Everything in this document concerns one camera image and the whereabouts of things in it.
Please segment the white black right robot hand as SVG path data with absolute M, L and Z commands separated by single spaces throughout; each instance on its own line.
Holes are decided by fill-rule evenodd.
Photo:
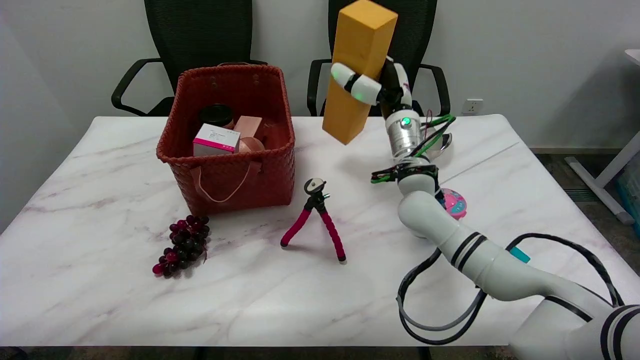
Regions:
M 385 119 L 398 111 L 413 110 L 409 77 L 404 66 L 387 56 L 377 80 L 357 73 L 343 63 L 334 63 L 330 73 L 355 100 L 378 107 Z

